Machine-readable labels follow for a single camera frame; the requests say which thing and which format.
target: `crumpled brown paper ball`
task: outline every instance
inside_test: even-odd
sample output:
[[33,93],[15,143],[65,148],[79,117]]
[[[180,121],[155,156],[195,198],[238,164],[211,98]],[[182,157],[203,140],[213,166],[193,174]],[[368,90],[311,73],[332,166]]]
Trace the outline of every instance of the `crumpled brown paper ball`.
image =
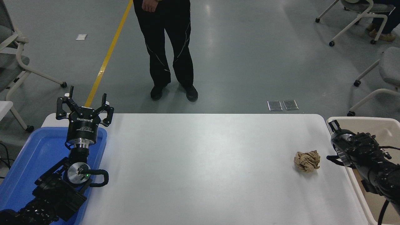
[[297,152],[294,157],[294,163],[302,171],[310,173],[319,168],[320,158],[317,151],[307,153]]

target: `black pants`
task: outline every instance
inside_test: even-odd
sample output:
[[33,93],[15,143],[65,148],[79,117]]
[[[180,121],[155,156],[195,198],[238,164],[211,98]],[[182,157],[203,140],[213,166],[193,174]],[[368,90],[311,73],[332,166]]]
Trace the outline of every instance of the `black pants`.
[[[392,13],[385,12],[380,14],[385,14],[388,16],[388,21],[386,22],[385,27],[382,30],[383,34],[388,34],[392,32],[392,30],[397,27],[400,23],[400,1],[399,0],[374,0],[374,4],[392,4],[396,8],[392,11]],[[373,24],[376,24],[375,30],[378,31],[380,26],[383,23],[383,18],[374,18],[372,21]]]
[[142,10],[143,0],[134,0],[135,13],[150,55],[150,75],[155,86],[171,82],[171,72],[165,56],[167,32],[174,49],[173,68],[183,87],[193,85],[193,62],[189,52],[190,0],[163,0],[155,12]]

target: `white bin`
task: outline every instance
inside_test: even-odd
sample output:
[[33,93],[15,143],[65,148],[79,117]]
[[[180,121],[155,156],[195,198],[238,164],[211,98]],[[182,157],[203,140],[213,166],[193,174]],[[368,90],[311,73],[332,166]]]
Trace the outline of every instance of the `white bin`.
[[[395,119],[375,117],[330,117],[326,122],[328,123],[334,120],[339,122],[340,128],[342,129],[348,129],[354,133],[364,132],[376,135],[375,139],[380,146],[389,145],[397,148],[400,147],[400,123]],[[390,161],[400,164],[400,151],[396,149],[386,150],[392,156]],[[383,196],[365,192],[363,187],[360,188],[360,183],[357,181],[352,169],[346,168],[346,170],[369,224],[376,225],[380,210],[382,209],[382,205],[386,199]],[[389,204],[386,209],[383,223],[400,224],[400,216],[396,213],[392,204]]]

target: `gripper logo text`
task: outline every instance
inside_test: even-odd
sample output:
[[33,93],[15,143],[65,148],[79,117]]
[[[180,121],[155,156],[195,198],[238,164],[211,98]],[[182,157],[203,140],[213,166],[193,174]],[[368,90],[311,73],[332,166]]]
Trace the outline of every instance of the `gripper logo text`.
[[86,121],[86,122],[93,122],[93,119],[81,119],[81,118],[76,118],[76,120],[79,120],[79,121]]

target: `person's hand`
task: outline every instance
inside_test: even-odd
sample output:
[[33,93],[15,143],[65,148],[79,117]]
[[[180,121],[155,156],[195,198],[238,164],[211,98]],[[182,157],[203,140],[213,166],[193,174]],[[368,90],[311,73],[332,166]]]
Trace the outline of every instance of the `person's hand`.
[[147,12],[155,12],[158,1],[156,0],[143,0],[142,9]]

